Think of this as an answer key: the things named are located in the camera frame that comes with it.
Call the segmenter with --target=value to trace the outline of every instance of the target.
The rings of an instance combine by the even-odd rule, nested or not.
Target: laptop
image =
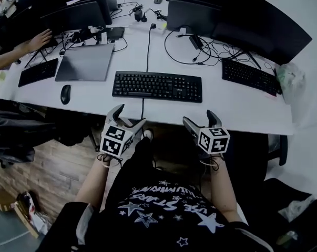
[[[66,50],[55,81],[105,81],[114,44]]]

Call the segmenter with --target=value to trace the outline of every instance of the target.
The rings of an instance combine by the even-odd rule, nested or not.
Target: black mouse
[[[60,94],[60,100],[63,104],[68,104],[70,101],[70,85],[64,85]]]
[[[160,4],[160,3],[162,3],[162,1],[163,1],[163,0],[154,0],[154,3],[155,3],[155,4]]]

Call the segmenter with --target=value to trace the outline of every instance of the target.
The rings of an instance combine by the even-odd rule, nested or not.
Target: cardboard box
[[[15,208],[15,201],[8,192],[0,190],[0,210],[2,212],[9,211]]]
[[[38,238],[39,237],[38,231],[30,224],[30,222],[28,221],[26,216],[23,214],[23,212],[20,209],[20,207],[18,205],[14,205],[14,207],[15,207],[15,211],[16,211],[18,217],[21,219],[21,221],[27,227],[27,229],[32,234],[32,236],[35,237],[35,238]]]

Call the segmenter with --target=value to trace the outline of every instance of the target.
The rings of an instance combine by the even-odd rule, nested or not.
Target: white desk
[[[125,2],[129,1],[143,4],[144,11],[152,8],[153,10],[161,9],[164,15],[168,13],[168,2],[165,0],[160,5],[154,4],[154,0],[125,0]],[[117,16],[128,13],[130,9],[132,6],[123,7],[123,12]],[[146,16],[147,24],[160,21],[156,19],[152,11],[149,11]],[[132,15],[131,17],[116,18],[113,20],[112,26],[129,26],[133,23],[135,23],[135,19]],[[168,32],[166,31],[163,35],[151,32],[149,72],[201,77],[203,102],[188,103],[147,99],[144,105],[144,117],[148,121],[182,124],[182,117],[186,116],[198,125],[207,125],[206,110],[209,109],[221,119],[222,124],[229,130],[287,135],[294,133],[291,109],[284,103],[282,96],[275,98],[257,89],[222,80],[220,62],[216,66],[198,66],[182,65],[173,61],[164,49],[164,39]],[[192,62],[198,51],[193,48],[188,37],[176,38],[174,35],[177,33],[168,38],[168,51],[180,61]],[[22,59],[20,65],[13,64],[5,81],[0,82],[0,98],[102,115],[106,115],[114,106],[124,103],[122,116],[139,119],[141,99],[112,97],[111,93],[116,71],[146,70],[148,32],[126,28],[124,37],[128,42],[128,47],[123,51],[113,53],[105,82],[55,82],[54,78],[51,78],[18,88],[21,71],[29,60],[29,55],[27,55]],[[123,46],[125,43],[122,39],[116,43],[116,49],[121,49]],[[221,51],[222,46],[218,45],[217,49]],[[61,61],[59,50],[56,49],[47,56],[47,59],[58,57]],[[42,57],[39,56],[32,65],[41,62]],[[205,58],[206,55],[201,54],[197,61]],[[265,61],[259,57],[256,59],[264,71],[271,72],[265,68]],[[215,58],[210,58],[207,64],[216,62]],[[60,92],[66,84],[71,85],[71,99],[69,104],[63,105],[60,101]]]

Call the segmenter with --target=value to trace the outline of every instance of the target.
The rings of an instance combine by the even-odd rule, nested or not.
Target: black keyboard
[[[54,77],[57,71],[57,65],[58,59],[53,59],[24,70],[21,74],[18,87]]]
[[[113,96],[201,103],[201,78],[169,73],[117,71]]]
[[[222,60],[222,79],[243,84],[276,96],[275,76],[230,59]]]

